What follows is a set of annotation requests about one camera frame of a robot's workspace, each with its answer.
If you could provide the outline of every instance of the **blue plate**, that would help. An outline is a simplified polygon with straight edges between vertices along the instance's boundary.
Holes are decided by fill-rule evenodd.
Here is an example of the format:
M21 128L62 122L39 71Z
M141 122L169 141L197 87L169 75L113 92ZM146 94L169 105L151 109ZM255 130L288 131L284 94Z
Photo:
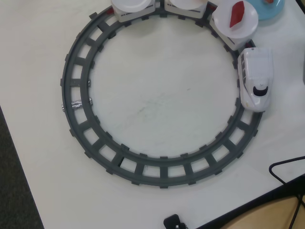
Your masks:
M285 0L274 0L273 3L264 3L264 0L247 0L257 11L259 20L267 20L282 11Z

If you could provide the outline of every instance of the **gray carpet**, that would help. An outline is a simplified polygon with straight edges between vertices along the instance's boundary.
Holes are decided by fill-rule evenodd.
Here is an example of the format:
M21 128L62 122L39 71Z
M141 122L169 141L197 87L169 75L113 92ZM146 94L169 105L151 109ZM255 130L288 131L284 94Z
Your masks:
M43 229L0 108L0 229Z

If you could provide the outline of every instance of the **table surface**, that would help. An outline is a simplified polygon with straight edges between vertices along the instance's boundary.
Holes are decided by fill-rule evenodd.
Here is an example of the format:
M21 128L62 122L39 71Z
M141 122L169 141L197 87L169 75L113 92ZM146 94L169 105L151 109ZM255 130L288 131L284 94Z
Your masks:
M61 110L66 54L89 15L109 5L109 0L0 0L0 105L45 229L162 229L163 219L174 213L192 229L280 186L269 165L305 154L305 15L297 3L286 0L276 18L259 22L253 38L258 47L273 49L275 71L272 105L256 138L218 176L166 190L106 173L83 153ZM93 110L102 127L135 152L193 152L224 129L234 111L232 59L192 21L154 17L136 23L111 39L95 62ZM89 140L95 137L87 133ZM215 157L225 153L220 149ZM305 163L275 172L289 181L305 172ZM158 171L148 167L145 173Z

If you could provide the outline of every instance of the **circular train track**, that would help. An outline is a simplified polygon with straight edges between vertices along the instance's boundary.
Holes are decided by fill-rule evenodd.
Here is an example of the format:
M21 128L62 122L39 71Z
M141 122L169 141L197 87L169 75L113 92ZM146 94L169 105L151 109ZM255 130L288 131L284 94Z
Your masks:
M159 15L162 18L166 18L167 15L177 16L178 19L185 20L191 19L194 23L200 27L206 27L211 30L214 37L220 39L217 33L212 29L209 24L209 19L212 12L217 6L212 3L208 3L207 9L204 13L203 18L195 19L190 17L184 17L181 15L176 15L165 11L164 2L161 1L161 6L156 8L156 11L141 17L142 20L147 20L153 15ZM131 181L135 185L146 184L152 186L159 186L160 188L168 188L169 186L176 186L182 184L195 184L196 181L203 178L209 177L211 175L218 175L222 172L222 169L239 158L243 154L243 150L246 148L248 143L251 141L252 137L257 134L257 128L260 123L262 113L253 113L252 120L250 124L246 124L241 121L244 108L241 105L240 98L236 99L235 113L228 119L228 125L224 131L220 132L213 142L208 145L204 145L198 149L198 151L191 154L183 154L179 157L168 158L166 156L160 158L149 157L145 154L137 154L129 150L128 146L124 144L118 144L113 139L112 136L105 132L100 126L100 121L97 116L92 111L92 100L89 97L89 87L90 87L90 70L94 67L94 57L98 52L103 49L103 44L108 39L113 38L116 35L116 31L122 26L128 27L132 24L132 21L127 22L115 22L112 25L108 25L106 20L113 16L113 9L109 7L97 14L94 13L90 15L91 21L87 26L79 33L73 46L70 49L69 54L66 56L66 64L63 71L63 77L61 79L62 87L62 99L63 105L62 109L66 114L67 120L70 125L70 132L73 137L75 137L81 146L85 150L85 154L89 158L93 158L96 162L106 168L106 171L110 174L116 174ZM91 33L95 29L100 29L102 34L97 40L90 38ZM78 57L78 54L83 45L89 45L91 48L87 54L87 57ZM246 44L246 47L255 47L252 41ZM238 51L232 51L225 43L224 48L227 52L230 52L233 57L233 67L237 68L237 58L239 56ZM74 65L81 65L82 72L80 79L72 79L72 71ZM80 87L81 101L72 101L71 98L71 88ZM83 109L87 118L87 121L79 124L75 117L75 109ZM90 128L98 136L98 140L94 144L90 144L84 135L86 130ZM229 138L236 128L244 131L244 136L235 145ZM104 146L108 146L116 154L114 158L110 161L103 157L99 150ZM213 156L213 152L220 147L226 147L229 153L223 157L221 160L216 161ZM136 163L136 168L134 172L127 171L120 167L124 159L131 160ZM192 163L200 159L206 159L209 167L193 172ZM149 177L143 175L143 170L145 166L159 167L160 177ZM185 175L179 177L169 177L168 169L170 167L183 166Z

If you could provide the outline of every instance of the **wooden floor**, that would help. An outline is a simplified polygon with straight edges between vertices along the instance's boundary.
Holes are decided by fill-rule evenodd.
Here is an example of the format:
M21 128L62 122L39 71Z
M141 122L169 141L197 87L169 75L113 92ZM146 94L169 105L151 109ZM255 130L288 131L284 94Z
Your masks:
M288 229L297 202L295 197L273 201L244 213L222 229ZM305 229L305 208L302 205L293 229Z

